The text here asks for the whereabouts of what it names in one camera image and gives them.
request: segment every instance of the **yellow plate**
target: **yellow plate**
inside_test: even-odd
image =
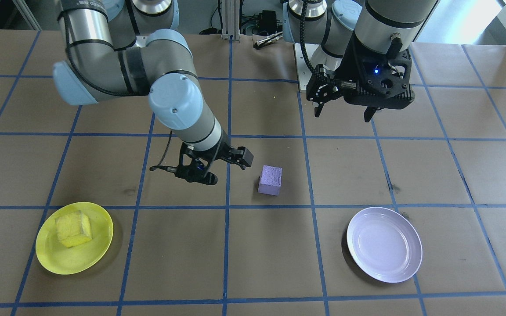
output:
[[[93,240],[67,248],[58,241],[55,220],[76,210],[89,217]],[[36,256],[50,272],[74,274],[96,264],[107,252],[111,241],[112,219],[108,212],[97,204],[77,202],[60,208],[44,222],[36,237]]]

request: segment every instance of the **cable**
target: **cable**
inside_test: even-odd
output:
[[[216,11],[217,10],[221,10],[221,7],[220,7],[221,3],[218,2],[218,6],[217,8],[214,9],[214,11],[212,12],[212,15],[210,16],[210,27],[213,28],[214,26],[212,25],[212,18],[214,17],[214,15],[216,14]]]
[[[73,59],[73,56],[72,56],[72,48],[70,47],[70,18],[67,14],[64,15],[64,28],[65,28],[65,36],[66,36],[66,55],[68,56],[68,60],[70,62],[70,65],[72,66],[72,69],[74,71],[74,73],[76,74],[76,76],[78,78],[81,78],[81,80],[83,80],[83,82],[85,82],[88,86],[90,86],[91,88],[97,90],[98,92],[101,92],[101,93],[104,93],[104,94],[108,94],[110,96],[115,96],[115,97],[134,97],[134,96],[138,96],[137,93],[128,93],[128,92],[114,92],[114,91],[109,91],[109,90],[105,90],[103,88],[101,88],[100,86],[97,86],[96,84],[90,82],[85,76],[83,76],[83,74],[81,73],[81,71],[79,71],[79,68],[78,66],[76,65],[76,63],[74,62],[74,59]]]
[[[220,16],[220,29],[224,29],[224,25],[221,22],[221,0],[218,0],[218,16]]]
[[[326,76],[322,75],[319,72],[316,72],[315,68],[312,66],[310,59],[307,56],[306,51],[306,42],[305,42],[305,26],[306,26],[306,13],[307,13],[307,5],[308,4],[317,4],[320,1],[318,0],[303,0],[302,1],[302,15],[300,20],[300,49],[302,50],[302,57],[304,58],[304,61],[306,62],[307,68],[310,70],[312,74],[316,78],[318,78],[319,81],[325,82],[326,84],[332,84],[335,86],[334,80],[331,78],[327,78]]]
[[[165,151],[163,152],[163,156],[161,156],[161,159],[159,160],[159,164],[156,164],[155,166],[149,167],[150,171],[153,171],[155,169],[159,169],[161,164],[163,163],[163,160],[165,160],[165,156],[167,156],[167,151],[169,150],[169,145],[171,144],[171,138],[173,137],[173,131],[169,132],[169,139],[167,140],[167,146],[165,146]]]

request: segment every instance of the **light blue joint cap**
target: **light blue joint cap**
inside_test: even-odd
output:
[[[282,36],[286,42],[293,43],[294,36],[292,35],[292,29],[290,28],[290,19],[288,14],[288,2],[282,4]]]
[[[171,30],[176,30],[179,27],[179,2],[173,0],[173,22],[171,23]]]
[[[52,72],[56,89],[64,101],[70,105],[96,104],[97,100],[87,91],[79,78],[71,70],[67,62],[61,61],[54,64]]]
[[[333,15],[349,30],[354,30],[362,7],[353,0],[335,0],[331,6]]]
[[[124,0],[103,0],[109,21],[114,20],[124,8]]]
[[[202,114],[202,93],[183,74],[166,74],[151,85],[149,106],[159,122],[172,130],[193,126]]]
[[[180,34],[180,32],[177,32],[177,31],[171,30],[171,29],[156,30],[155,32],[149,34],[149,36],[146,40],[146,46],[149,46],[149,44],[151,42],[153,42],[154,40],[160,40],[160,39],[161,40],[171,40],[173,42],[176,42],[176,43],[184,46],[188,50],[188,52],[191,54],[191,57],[192,57],[191,49],[188,47],[187,41]]]

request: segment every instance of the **yellow sponge cube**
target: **yellow sponge cube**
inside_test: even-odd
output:
[[[84,244],[93,239],[89,217],[81,211],[57,217],[56,230],[58,230],[58,241],[67,248]]]

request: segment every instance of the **purple foam cube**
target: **purple foam cube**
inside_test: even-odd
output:
[[[259,193],[278,195],[281,192],[282,168],[263,166],[259,179]]]

